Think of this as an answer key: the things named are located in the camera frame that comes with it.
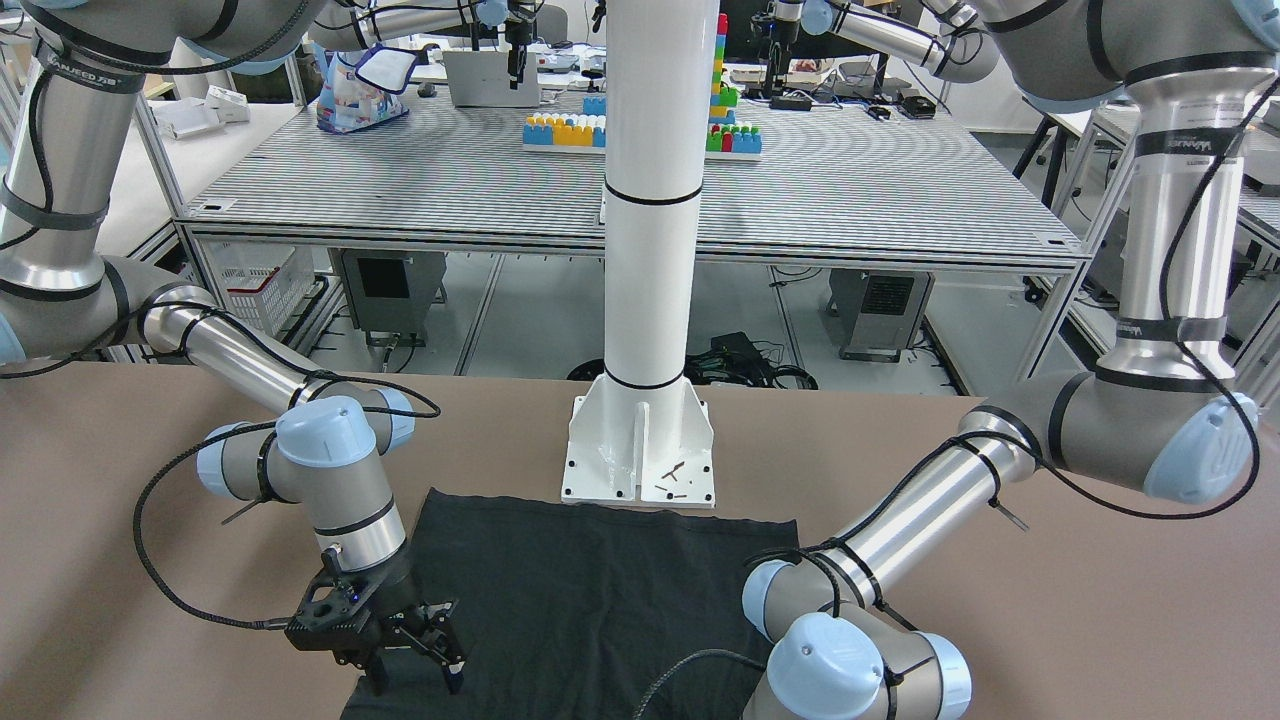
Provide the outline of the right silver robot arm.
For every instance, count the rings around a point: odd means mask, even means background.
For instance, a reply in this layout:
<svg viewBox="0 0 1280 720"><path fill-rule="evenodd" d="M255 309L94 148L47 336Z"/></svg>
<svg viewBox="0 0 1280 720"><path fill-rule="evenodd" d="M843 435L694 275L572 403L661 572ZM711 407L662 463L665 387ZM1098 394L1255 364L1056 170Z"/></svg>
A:
<svg viewBox="0 0 1280 720"><path fill-rule="evenodd" d="M210 491L308 515L323 569L285 618L241 620L186 602L145 546L141 491L134 551L182 612L247 632L280 632L297 650L357 667L375 694L387 650L412 650L458 693L465 652L452 603L429 603L381 457L411 438L419 393L324 369L220 307L204 288L127 258L102 256L131 113L148 74L180 76L177 44L204 59L196 74L289 56L310 29L352 1L20 1L33 26L32 72L3 177L3 378L49 372L101 348L145 345L179 356L273 414L215 430L191 448Z"/></svg>

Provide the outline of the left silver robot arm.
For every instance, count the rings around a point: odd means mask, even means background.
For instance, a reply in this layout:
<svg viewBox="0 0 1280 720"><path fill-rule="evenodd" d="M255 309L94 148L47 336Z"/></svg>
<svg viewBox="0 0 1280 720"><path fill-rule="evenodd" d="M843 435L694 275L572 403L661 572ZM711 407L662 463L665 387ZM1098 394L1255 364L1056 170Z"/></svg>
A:
<svg viewBox="0 0 1280 720"><path fill-rule="evenodd" d="M1139 119L1114 347L1093 372L989 397L838 534L758 564L742 591L773 644L745 719L956 719L968 666L890 611L884 589L1005 487L1068 471L1197 506L1260 470L1258 410L1233 389L1226 331L1242 143L1277 88L1275 1L975 1L1024 95L1075 111L1117 94Z"/></svg>

